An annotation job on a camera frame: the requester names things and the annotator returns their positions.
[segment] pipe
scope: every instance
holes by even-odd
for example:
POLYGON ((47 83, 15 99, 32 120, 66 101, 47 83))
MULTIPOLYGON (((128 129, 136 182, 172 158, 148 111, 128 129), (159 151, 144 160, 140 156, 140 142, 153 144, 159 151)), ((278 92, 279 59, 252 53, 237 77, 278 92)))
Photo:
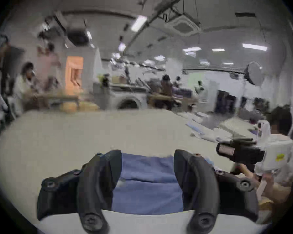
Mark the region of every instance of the pipe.
POLYGON ((204 68, 204 69, 183 69, 183 71, 217 71, 217 72, 226 72, 226 73, 236 73, 236 74, 245 74, 242 71, 230 71, 230 70, 223 70, 223 69, 211 69, 211 68, 204 68))
POLYGON ((130 40, 130 42, 127 44, 124 54, 126 50, 133 44, 133 42, 137 39, 137 37, 142 33, 143 30, 145 30, 160 14, 164 13, 166 10, 168 10, 170 7, 172 7, 175 3, 180 2, 181 0, 163 0, 160 4, 156 6, 156 12, 151 16, 149 20, 145 22, 145 24, 142 26, 141 29, 134 35, 134 37, 130 40))
MULTIPOLYGON (((101 61, 108 61, 108 62, 110 62, 111 60, 110 59, 106 59, 106 58, 101 58, 101 61)), ((122 61, 122 60, 115 60, 115 62, 117 62, 117 63, 126 63, 126 64, 128 64, 128 62, 125 62, 125 61, 122 61)), ((155 70, 157 70, 157 71, 159 71, 159 72, 161 72, 161 71, 166 71, 166 70, 164 70, 164 69, 159 69, 159 68, 155 68, 155 67, 152 67, 152 66, 147 66, 147 65, 145 65, 145 66, 143 66, 143 65, 141 65, 141 64, 139 64, 139 63, 135 63, 135 62, 132 62, 132 61, 130 61, 129 62, 129 64, 131 64, 131 65, 139 65, 141 68, 152 68, 152 69, 155 69, 155 70)))
POLYGON ((121 12, 116 11, 108 11, 108 10, 102 10, 102 9, 91 9, 91 10, 67 10, 62 11, 62 15, 79 15, 79 14, 101 14, 101 15, 107 15, 107 16, 115 16, 115 17, 121 17, 121 18, 127 18, 130 20, 136 19, 136 17, 128 14, 124 14, 121 12))

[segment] dark hair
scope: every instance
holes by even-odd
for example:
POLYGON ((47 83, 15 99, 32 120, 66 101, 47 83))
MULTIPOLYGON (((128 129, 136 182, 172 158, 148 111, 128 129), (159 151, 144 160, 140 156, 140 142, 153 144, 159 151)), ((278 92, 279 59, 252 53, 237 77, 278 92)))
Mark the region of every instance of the dark hair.
POLYGON ((292 115, 288 107, 276 107, 267 116, 270 125, 277 125, 281 134, 288 135, 292 126, 292 115))
POLYGON ((170 81, 170 77, 168 74, 162 76, 162 80, 170 81))
POLYGON ((30 69, 33 70, 34 65, 32 64, 32 62, 26 62, 22 67, 21 74, 24 76, 27 73, 27 71, 30 69))
POLYGON ((51 42, 49 42, 49 43, 48 43, 48 49, 49 49, 51 52, 53 52, 53 50, 54 50, 54 44, 51 43, 51 42))

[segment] hand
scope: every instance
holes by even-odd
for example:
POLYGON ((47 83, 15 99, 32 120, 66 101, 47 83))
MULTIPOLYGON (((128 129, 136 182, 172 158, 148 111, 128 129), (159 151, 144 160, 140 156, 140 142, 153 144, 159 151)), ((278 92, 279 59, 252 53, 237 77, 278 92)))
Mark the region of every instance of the hand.
POLYGON ((263 174, 262 180, 263 179, 267 182, 267 185, 264 189, 263 195, 268 198, 271 198, 272 192, 273 192, 273 183, 274 183, 273 176, 272 176, 272 174, 263 174))
POLYGON ((32 95, 32 99, 33 99, 33 100, 38 100, 38 96, 37 96, 36 94, 33 94, 33 95, 32 95))

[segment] desk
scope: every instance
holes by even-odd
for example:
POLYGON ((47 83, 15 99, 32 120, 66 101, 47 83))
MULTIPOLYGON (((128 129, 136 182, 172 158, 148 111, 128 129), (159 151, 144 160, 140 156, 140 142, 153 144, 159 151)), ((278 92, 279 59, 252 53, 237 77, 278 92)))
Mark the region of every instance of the desk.
MULTIPOLYGON (((230 170, 232 162, 216 153, 216 143, 190 133, 184 118, 167 110, 29 111, 0 135, 0 189, 27 220, 44 229, 36 218, 42 180, 80 169, 99 152, 120 149, 129 154, 167 156, 184 149, 208 156, 219 168, 230 170)), ((105 214, 115 218, 119 213, 105 214)), ((151 216, 142 218, 151 220, 151 216)), ((54 229, 48 233, 64 232, 54 229)))
POLYGON ((176 97, 174 95, 166 96, 166 95, 162 95, 159 93, 150 94, 150 95, 148 95, 148 98, 149 98, 149 104, 152 107, 154 107, 154 103, 156 100, 168 100, 168 101, 179 100, 182 103, 183 111, 188 111, 188 105, 196 103, 195 98, 176 97))
POLYGON ((46 100, 58 99, 61 101, 75 101, 77 106, 79 105, 78 95, 67 95, 62 92, 50 92, 50 93, 42 93, 42 94, 35 94, 35 95, 37 98, 43 98, 46 100))

